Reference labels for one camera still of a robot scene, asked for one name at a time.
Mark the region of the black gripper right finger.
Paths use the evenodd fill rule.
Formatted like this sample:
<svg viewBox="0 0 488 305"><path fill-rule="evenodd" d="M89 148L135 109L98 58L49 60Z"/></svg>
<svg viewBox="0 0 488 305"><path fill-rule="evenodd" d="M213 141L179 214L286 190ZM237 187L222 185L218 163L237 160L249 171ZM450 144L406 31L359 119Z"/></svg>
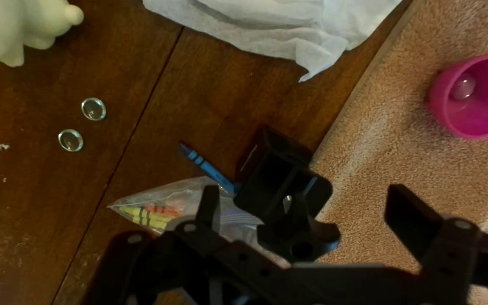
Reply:
<svg viewBox="0 0 488 305"><path fill-rule="evenodd" d="M408 300L467 305L472 285L488 290L488 232L460 217L442 217L405 185L389 185L384 222L420 265Z"/></svg>

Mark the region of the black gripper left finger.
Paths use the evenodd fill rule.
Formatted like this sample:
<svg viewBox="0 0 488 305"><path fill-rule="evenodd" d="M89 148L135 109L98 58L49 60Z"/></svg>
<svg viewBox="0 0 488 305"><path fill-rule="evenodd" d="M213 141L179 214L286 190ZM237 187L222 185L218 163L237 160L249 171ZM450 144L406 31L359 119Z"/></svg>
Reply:
<svg viewBox="0 0 488 305"><path fill-rule="evenodd" d="M181 288L198 305L286 305L281 270L244 243L215 231L220 190L206 185L198 214L161 238L145 231L115 236L81 305L154 305Z"/></svg>

